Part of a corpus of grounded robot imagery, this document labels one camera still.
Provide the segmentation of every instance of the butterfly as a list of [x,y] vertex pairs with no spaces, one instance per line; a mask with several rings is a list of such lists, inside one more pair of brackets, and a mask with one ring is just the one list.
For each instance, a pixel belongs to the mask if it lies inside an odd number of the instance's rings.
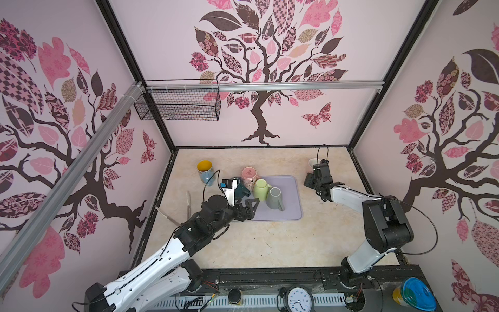
[[331,122],[331,120],[329,120],[331,118],[331,114],[329,113],[330,110],[331,110],[331,102],[324,105],[324,107],[320,110],[318,115],[306,114],[306,115],[303,115],[302,117],[306,121],[310,121],[310,124],[312,126],[315,126],[315,128],[317,129],[317,126],[320,124],[321,120]]
[[144,143],[146,144],[146,151],[142,153],[142,157],[140,158],[140,163],[143,164],[146,161],[154,160],[154,152],[153,149],[156,147],[156,143],[152,139],[149,139],[149,135],[142,130],[142,137],[144,138]]

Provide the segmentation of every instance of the green mug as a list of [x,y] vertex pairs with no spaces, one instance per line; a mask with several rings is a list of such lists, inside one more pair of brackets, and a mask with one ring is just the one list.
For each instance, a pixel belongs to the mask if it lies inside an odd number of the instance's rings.
[[267,199],[268,191],[272,188],[272,185],[267,183],[264,179],[258,179],[253,187],[253,196],[264,201]]

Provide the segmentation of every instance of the purple tray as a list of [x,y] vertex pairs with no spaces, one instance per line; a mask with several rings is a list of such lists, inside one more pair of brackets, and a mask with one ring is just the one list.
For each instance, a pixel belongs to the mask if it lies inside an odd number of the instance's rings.
[[279,209],[270,209],[265,201],[258,204],[256,213],[251,221],[289,221],[300,220],[303,216],[301,212],[300,195],[298,193],[298,184],[293,176],[261,176],[267,183],[273,187],[280,188],[282,192],[282,203],[284,211]]

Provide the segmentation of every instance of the wall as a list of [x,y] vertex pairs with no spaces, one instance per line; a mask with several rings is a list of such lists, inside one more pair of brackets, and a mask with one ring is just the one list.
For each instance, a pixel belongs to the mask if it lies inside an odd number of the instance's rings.
[[[437,248],[409,260],[444,311],[499,307],[498,11],[493,0],[443,1],[355,149],[376,192],[435,222]],[[432,226],[408,217],[415,238],[403,251],[429,249]]]
[[[133,79],[98,7],[2,4],[0,251],[105,120]],[[2,311],[67,311],[129,268],[169,152],[132,109],[2,294]]]
[[[146,79],[221,83],[382,80],[423,2],[112,1]],[[348,144],[373,94],[225,93],[218,122],[166,125],[178,146]]]

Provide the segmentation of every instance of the clock face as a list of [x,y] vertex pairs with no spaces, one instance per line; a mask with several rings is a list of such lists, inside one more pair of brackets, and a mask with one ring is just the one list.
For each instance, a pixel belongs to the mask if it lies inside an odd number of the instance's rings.
[[311,294],[302,287],[293,287],[288,292],[286,303],[289,312],[311,312],[313,308]]

